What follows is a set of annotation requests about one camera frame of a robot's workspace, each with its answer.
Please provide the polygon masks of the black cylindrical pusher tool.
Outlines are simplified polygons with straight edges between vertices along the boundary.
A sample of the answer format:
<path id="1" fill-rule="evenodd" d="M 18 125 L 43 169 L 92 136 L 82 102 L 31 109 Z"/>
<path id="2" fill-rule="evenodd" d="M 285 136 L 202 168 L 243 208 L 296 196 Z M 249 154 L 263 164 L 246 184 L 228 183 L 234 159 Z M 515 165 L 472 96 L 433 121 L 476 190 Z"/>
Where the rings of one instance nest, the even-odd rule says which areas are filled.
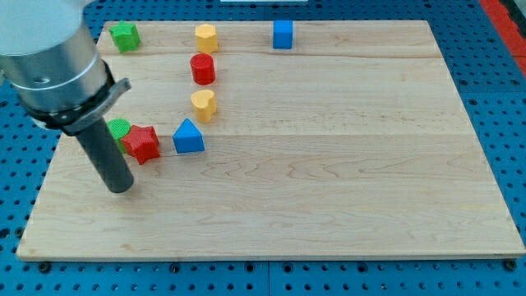
<path id="1" fill-rule="evenodd" d="M 76 139 L 110 192 L 122 193 L 132 187 L 132 172 L 102 118 L 81 130 Z"/>

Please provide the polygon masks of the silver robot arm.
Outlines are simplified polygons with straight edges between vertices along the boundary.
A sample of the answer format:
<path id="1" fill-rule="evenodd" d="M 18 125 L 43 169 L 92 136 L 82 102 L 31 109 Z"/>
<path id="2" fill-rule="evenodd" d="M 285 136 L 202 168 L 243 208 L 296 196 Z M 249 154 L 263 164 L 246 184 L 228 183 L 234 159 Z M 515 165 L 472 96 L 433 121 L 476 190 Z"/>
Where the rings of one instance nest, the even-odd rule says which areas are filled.
<path id="1" fill-rule="evenodd" d="M 1 78 L 42 127 L 75 137 L 110 192 L 128 190 L 130 169 L 104 114 L 131 85 L 115 81 L 85 24 L 86 1 L 2 0 Z"/>

